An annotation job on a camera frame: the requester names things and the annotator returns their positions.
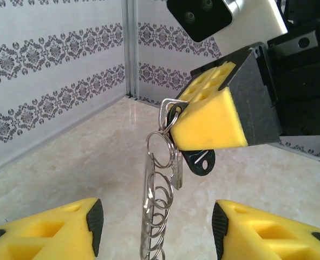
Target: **beige floor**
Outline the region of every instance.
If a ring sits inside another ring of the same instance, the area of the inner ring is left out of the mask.
[[[123,99],[1,172],[0,225],[99,197],[105,225],[98,259],[139,259],[145,138],[157,129],[157,113]],[[166,150],[157,156],[165,159]],[[216,199],[320,227],[320,162],[264,145],[217,151],[206,177],[185,166],[166,232],[167,259],[217,259]]]

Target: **wallpaper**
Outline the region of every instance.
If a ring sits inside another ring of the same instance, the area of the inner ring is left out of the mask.
[[[221,57],[213,37],[193,42],[166,8],[166,0],[138,0],[139,98],[159,106],[175,98],[190,71]],[[320,157],[320,136],[282,138],[281,145]]]
[[[124,96],[121,0],[0,0],[0,167]]]

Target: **camera lens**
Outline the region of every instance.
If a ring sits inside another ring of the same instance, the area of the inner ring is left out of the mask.
[[[202,0],[201,8],[203,11],[209,12],[213,8],[213,1],[212,0]]]
[[[194,14],[191,12],[187,12],[185,13],[185,21],[189,24],[194,23],[194,21],[196,20],[196,18],[194,17]]]

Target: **yellow foam pad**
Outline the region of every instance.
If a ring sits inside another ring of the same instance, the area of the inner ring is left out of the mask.
[[[218,200],[228,217],[222,260],[320,260],[320,229],[261,210]]]
[[[87,213],[97,201],[76,201],[0,226],[0,260],[95,259]]]
[[[219,90],[235,66],[225,62],[204,72],[179,97],[189,102],[171,129],[180,150],[247,146],[231,92],[228,86]]]

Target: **silver key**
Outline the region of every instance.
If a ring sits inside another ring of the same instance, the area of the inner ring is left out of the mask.
[[[175,147],[174,151],[174,160],[172,163],[172,176],[171,176],[171,184],[176,190],[180,190],[182,187],[182,162],[183,157],[182,153]]]

